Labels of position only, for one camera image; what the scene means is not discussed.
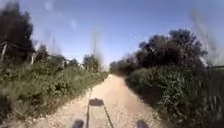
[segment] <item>tall grass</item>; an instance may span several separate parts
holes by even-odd
[[[206,128],[222,114],[223,77],[224,70],[167,66],[137,70],[126,81],[147,103],[157,99],[176,127]]]

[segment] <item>tree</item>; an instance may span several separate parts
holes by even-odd
[[[14,60],[14,63],[27,59],[34,51],[30,38],[32,31],[30,15],[27,12],[22,13],[18,3],[8,3],[0,10],[0,43],[7,41],[7,59]]]
[[[83,59],[83,66],[85,69],[97,72],[100,70],[99,60],[94,55],[86,55]]]
[[[79,67],[79,63],[78,63],[78,61],[74,58],[74,59],[72,59],[72,60],[69,62],[68,66],[72,66],[72,67],[77,68],[77,67]]]
[[[40,45],[40,47],[37,50],[37,56],[36,56],[36,61],[41,61],[41,60],[47,60],[48,53],[47,53],[47,48],[45,45]]]
[[[136,69],[155,66],[203,67],[201,57],[206,54],[196,36],[184,29],[171,30],[169,36],[152,36],[140,43],[139,48],[131,56],[111,64],[111,69],[130,74]]]

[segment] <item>shrub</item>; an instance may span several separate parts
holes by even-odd
[[[214,71],[157,67],[137,70],[126,81],[137,92],[147,88],[153,92],[158,91],[159,94],[162,91],[157,103],[168,112],[171,121],[177,126],[204,128],[214,121],[211,119],[214,119],[223,108],[223,87],[221,88],[216,82],[217,77],[211,76],[211,73]],[[144,97],[145,93],[150,91],[138,94]]]
[[[48,62],[41,61],[32,66],[2,65],[0,94],[10,103],[10,117],[25,119],[50,114],[107,77],[104,72],[95,73],[71,66],[57,71],[57,67]],[[0,112],[0,116],[5,117],[5,113]]]

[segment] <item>dirt road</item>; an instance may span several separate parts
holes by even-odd
[[[53,115],[37,119],[30,127],[75,128],[75,122],[81,120],[83,128],[137,128],[139,122],[148,128],[162,128],[157,117],[122,78],[109,75],[85,96],[65,104]]]

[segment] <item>sky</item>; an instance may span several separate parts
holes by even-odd
[[[8,1],[18,1],[21,10],[30,13],[33,39],[50,45],[52,53],[80,62],[92,53],[94,33],[108,65],[152,35],[191,30],[193,10],[222,45],[223,0],[0,0],[0,8]]]

